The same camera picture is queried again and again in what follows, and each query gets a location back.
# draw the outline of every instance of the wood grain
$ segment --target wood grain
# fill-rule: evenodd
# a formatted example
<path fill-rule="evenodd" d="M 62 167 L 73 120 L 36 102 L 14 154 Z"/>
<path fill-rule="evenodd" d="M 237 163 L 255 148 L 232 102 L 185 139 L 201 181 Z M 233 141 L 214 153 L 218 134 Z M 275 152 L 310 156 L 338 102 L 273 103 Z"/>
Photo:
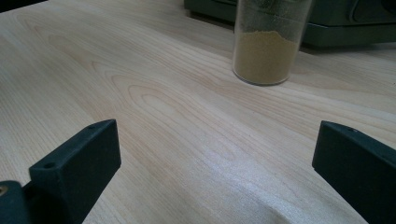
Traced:
<path fill-rule="evenodd" d="M 0 14 L 0 179 L 114 118 L 122 166 L 85 223 L 362 223 L 311 167 L 321 120 L 396 147 L 396 45 L 300 51 L 274 87 L 182 0 L 53 0 Z"/>

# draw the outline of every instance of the hole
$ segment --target hole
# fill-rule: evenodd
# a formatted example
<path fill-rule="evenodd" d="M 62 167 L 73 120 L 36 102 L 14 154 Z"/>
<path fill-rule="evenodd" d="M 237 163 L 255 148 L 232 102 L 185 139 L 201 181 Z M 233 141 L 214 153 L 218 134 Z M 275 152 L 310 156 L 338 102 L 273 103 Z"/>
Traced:
<path fill-rule="evenodd" d="M 350 132 L 353 132 L 353 133 L 356 133 L 358 131 L 358 130 L 353 129 L 353 128 L 348 128 L 347 130 L 350 131 Z"/>
<path fill-rule="evenodd" d="M 54 166 L 55 166 L 55 162 L 49 162 L 44 165 L 44 168 L 50 169 L 50 168 L 53 168 Z"/>
<path fill-rule="evenodd" d="M 0 186 L 0 197 L 3 196 L 8 191 L 7 186 Z"/>

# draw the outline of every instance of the powder in jar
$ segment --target powder in jar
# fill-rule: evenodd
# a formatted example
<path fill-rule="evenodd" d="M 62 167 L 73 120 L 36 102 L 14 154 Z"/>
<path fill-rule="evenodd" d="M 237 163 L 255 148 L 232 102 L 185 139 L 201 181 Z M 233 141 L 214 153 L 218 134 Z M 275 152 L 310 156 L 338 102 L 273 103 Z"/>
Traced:
<path fill-rule="evenodd" d="M 236 40 L 233 70 L 243 80 L 276 84 L 289 76 L 298 44 L 276 31 L 242 33 Z"/>

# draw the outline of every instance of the clear plastic container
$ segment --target clear plastic container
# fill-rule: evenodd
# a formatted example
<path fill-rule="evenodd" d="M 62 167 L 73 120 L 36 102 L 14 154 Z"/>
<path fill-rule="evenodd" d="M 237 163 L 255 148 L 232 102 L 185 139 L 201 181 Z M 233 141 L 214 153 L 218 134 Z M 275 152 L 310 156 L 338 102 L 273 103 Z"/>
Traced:
<path fill-rule="evenodd" d="M 255 85 L 289 77 L 312 0 L 239 0 L 233 71 Z"/>

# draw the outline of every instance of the light wood grain surface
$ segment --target light wood grain surface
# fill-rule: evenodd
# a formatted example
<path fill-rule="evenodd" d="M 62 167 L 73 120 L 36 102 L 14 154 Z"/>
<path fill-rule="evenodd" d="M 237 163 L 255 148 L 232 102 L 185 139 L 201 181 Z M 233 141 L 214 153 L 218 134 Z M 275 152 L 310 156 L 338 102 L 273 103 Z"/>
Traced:
<path fill-rule="evenodd" d="M 122 166 L 85 223 L 362 223 L 311 167 L 321 120 L 396 147 L 396 44 L 299 52 L 241 82 L 233 31 L 182 0 L 49 0 L 0 14 L 0 179 L 85 126 Z"/>

